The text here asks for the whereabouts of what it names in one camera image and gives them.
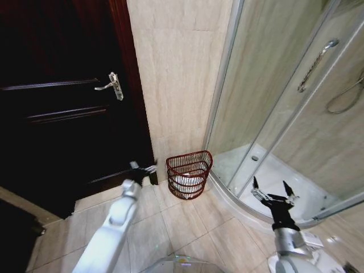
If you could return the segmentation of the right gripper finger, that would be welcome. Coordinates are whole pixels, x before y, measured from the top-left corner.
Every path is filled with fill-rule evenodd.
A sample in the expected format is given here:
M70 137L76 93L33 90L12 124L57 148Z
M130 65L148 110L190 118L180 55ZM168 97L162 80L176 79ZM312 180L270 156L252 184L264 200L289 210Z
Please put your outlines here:
M287 194L287 203L294 205L295 202L300 198L300 196L297 196L294 194L293 189L283 180L283 185L285 192Z
M264 202L264 201L269 201L269 196L266 195L264 192L262 192L259 189L259 185L258 185L258 181L256 179L256 177L253 177L253 188L251 190L251 194L259 201L259 202Z

